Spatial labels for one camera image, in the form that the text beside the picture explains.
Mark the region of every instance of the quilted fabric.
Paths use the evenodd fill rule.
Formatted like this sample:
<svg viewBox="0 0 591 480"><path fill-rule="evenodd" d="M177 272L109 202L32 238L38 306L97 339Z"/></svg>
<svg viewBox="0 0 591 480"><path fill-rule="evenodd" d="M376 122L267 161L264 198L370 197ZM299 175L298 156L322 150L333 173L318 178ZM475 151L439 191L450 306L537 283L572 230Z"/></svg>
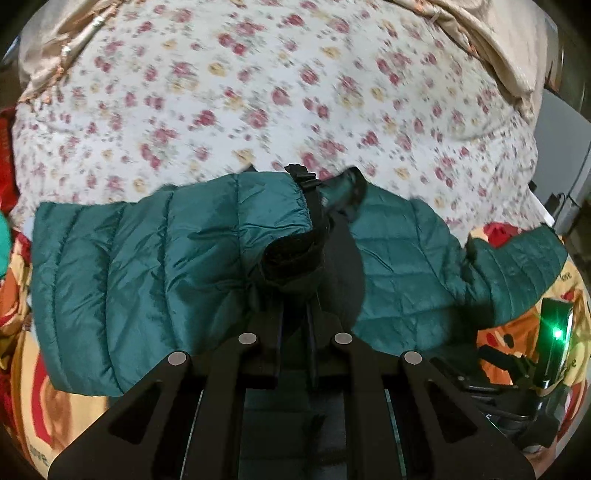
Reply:
<svg viewBox="0 0 591 480"><path fill-rule="evenodd" d="M470 239L462 248L434 211L369 186L351 226L365 270L353 327L374 349L399 355L476 337L527 311L552 285L567 254L541 226L501 248Z"/></svg>
<svg viewBox="0 0 591 480"><path fill-rule="evenodd" d="M243 173L138 203L44 203L33 308L59 390L119 396L174 350L245 327L248 272L275 238L310 229L287 174Z"/></svg>
<svg viewBox="0 0 591 480"><path fill-rule="evenodd" d="M331 188L341 195L343 184ZM463 249L424 202L375 186L357 213L365 296L352 329L384 352L433 348L519 316L566 260L548 228ZM171 351L202 352L239 333L265 247L310 228L283 173L230 175L136 204L42 204L33 310L53 384L121 395Z"/></svg>

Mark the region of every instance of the green puffer jacket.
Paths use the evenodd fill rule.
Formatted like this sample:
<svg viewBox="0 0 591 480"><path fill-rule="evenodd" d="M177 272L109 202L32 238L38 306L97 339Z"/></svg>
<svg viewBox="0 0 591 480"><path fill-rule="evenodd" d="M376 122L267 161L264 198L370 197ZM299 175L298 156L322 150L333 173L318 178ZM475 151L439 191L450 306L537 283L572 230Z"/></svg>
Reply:
<svg viewBox="0 0 591 480"><path fill-rule="evenodd" d="M346 180L322 188L324 205L339 188ZM171 351L203 352L241 333L265 248L311 227L304 195L282 173L228 175L138 203L43 203L32 293L52 383L118 396ZM372 185L350 231L365 273L352 330L393 354L516 318L567 256L546 227L502 248L462 249L425 203Z"/></svg>

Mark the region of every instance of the metal screw head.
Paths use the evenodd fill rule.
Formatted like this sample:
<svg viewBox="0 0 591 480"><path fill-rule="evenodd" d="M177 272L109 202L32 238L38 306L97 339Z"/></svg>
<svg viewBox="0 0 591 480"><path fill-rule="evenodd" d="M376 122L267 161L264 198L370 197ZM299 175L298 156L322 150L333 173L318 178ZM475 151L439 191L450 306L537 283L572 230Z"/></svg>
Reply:
<svg viewBox="0 0 591 480"><path fill-rule="evenodd" d="M406 352L404 354L404 361L411 365L418 365L423 361L423 357L418 352Z"/></svg>
<svg viewBox="0 0 591 480"><path fill-rule="evenodd" d="M339 345L348 345L353 341L353 337L347 332L340 332L335 335L335 342Z"/></svg>
<svg viewBox="0 0 591 480"><path fill-rule="evenodd" d="M245 332L238 337L238 341L243 345L252 345L256 342L256 335L251 332Z"/></svg>
<svg viewBox="0 0 591 480"><path fill-rule="evenodd" d="M173 352L168 356L168 363L171 365L182 365L187 360L185 352Z"/></svg>

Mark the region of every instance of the beige satin fabric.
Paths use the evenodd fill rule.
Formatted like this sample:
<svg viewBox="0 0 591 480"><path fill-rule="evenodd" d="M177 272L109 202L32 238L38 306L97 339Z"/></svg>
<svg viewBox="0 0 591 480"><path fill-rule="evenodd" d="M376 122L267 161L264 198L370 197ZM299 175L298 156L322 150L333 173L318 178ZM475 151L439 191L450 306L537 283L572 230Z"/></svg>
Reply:
<svg viewBox="0 0 591 480"><path fill-rule="evenodd" d="M19 102L55 84L124 0L49 0L27 23L19 50Z"/></svg>
<svg viewBox="0 0 591 480"><path fill-rule="evenodd" d="M430 17L462 48L487 61L519 112L535 125L544 88L548 38L532 0L389 0Z"/></svg>

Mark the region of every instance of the floral blanket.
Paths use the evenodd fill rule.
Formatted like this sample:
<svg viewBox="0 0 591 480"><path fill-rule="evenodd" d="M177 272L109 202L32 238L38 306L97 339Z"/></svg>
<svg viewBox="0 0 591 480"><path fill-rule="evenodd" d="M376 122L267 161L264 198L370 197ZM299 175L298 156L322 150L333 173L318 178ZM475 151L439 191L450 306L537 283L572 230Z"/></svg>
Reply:
<svg viewBox="0 0 591 480"><path fill-rule="evenodd" d="M302 163L358 166L464 241L540 222L533 131L437 24L373 0L121 5L13 130L20 224L44 200L134 201L163 184Z"/></svg>

